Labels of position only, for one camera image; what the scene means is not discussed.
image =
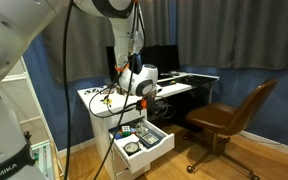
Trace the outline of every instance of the chair seat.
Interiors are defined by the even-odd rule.
[[[204,107],[192,110],[185,118],[191,124],[227,135],[225,129],[230,124],[229,121],[232,120],[235,111],[235,107],[222,103],[210,103]]]

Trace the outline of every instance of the chair leg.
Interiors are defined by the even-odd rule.
[[[218,134],[212,132],[212,152],[216,153]]]
[[[194,163],[192,166],[187,166],[186,170],[188,173],[192,173],[196,166],[199,165],[201,162],[205,161],[211,154],[216,153],[216,145],[217,145],[217,139],[218,139],[218,134],[212,132],[212,149],[208,150],[202,157],[199,159],[196,163]]]
[[[225,153],[221,153],[222,156],[224,156],[226,159],[232,161],[233,163],[241,166],[242,168],[246,169],[249,172],[249,175],[251,177],[252,180],[259,180],[260,178],[258,176],[256,176],[253,171],[251,169],[249,169],[248,167],[246,167],[244,164],[242,164],[241,162],[237,161],[236,159],[232,158],[231,156],[225,154]]]
[[[211,151],[207,151],[202,157],[201,159],[199,159],[196,163],[194,163],[192,166],[187,166],[186,170],[188,173],[192,173],[193,171],[195,171],[195,168],[197,165],[199,165],[201,162],[203,162],[204,160],[206,160],[210,155],[212,154]]]

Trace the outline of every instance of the chair backrest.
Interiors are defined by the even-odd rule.
[[[276,79],[267,79],[246,97],[236,109],[232,121],[227,126],[226,132],[228,135],[237,134],[248,126],[258,109],[274,89],[276,83]]]

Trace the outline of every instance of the gray curtain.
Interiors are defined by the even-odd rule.
[[[178,0],[182,64],[288,68],[288,0]]]
[[[169,43],[168,0],[140,1],[147,45]],[[62,44],[67,10],[42,33],[49,65],[56,81],[63,81]],[[109,20],[72,9],[68,30],[68,81],[108,75],[106,46],[114,45]]]

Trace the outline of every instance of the chair wheel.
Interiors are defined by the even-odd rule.
[[[223,144],[227,144],[227,143],[229,143],[230,141],[231,141],[231,138],[230,138],[230,137],[225,138]]]
[[[260,180],[260,178],[253,173],[250,173],[250,176],[251,176],[251,180]]]
[[[186,170],[187,170],[188,173],[192,173],[195,170],[195,167],[187,166]]]

